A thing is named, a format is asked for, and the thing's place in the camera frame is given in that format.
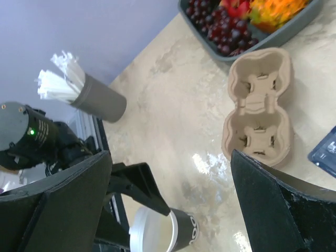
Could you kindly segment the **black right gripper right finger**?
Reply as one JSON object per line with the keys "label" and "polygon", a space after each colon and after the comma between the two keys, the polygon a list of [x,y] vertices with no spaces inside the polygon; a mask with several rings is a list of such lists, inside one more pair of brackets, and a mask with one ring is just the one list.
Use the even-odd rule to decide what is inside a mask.
{"label": "black right gripper right finger", "polygon": [[238,150],[230,166],[252,251],[335,251],[335,191]]}

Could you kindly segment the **black paper coffee cup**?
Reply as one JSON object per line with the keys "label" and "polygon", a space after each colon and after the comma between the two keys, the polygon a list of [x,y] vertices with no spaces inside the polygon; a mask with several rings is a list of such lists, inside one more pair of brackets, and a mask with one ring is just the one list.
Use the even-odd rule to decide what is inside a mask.
{"label": "black paper coffee cup", "polygon": [[172,208],[168,216],[140,207],[130,227],[131,252],[171,252],[196,241],[199,224],[190,213]]}

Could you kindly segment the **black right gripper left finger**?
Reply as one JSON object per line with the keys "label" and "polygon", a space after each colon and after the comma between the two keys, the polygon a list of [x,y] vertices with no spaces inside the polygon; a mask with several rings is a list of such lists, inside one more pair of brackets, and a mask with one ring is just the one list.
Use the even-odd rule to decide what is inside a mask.
{"label": "black right gripper left finger", "polygon": [[111,168],[102,151],[1,194],[1,251],[91,251]]}

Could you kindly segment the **pulp cup carrier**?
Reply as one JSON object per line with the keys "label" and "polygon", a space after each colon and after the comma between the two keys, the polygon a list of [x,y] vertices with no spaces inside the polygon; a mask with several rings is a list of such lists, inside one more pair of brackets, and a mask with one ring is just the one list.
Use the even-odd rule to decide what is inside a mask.
{"label": "pulp cup carrier", "polygon": [[230,67],[228,94],[235,108],[223,126],[222,151],[234,150],[270,166],[284,164],[292,144],[292,126],[279,99],[293,83],[289,53],[281,48],[256,50]]}

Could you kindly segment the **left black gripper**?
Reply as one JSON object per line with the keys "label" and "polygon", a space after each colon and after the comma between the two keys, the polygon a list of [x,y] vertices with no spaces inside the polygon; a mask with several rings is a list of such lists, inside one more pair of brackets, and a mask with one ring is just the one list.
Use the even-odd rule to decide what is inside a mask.
{"label": "left black gripper", "polygon": [[[136,202],[164,216],[168,216],[171,211],[163,199],[147,163],[113,164],[106,197],[116,193],[127,195]],[[103,207],[94,242],[119,248],[130,248],[130,235],[117,222],[116,218]]]}

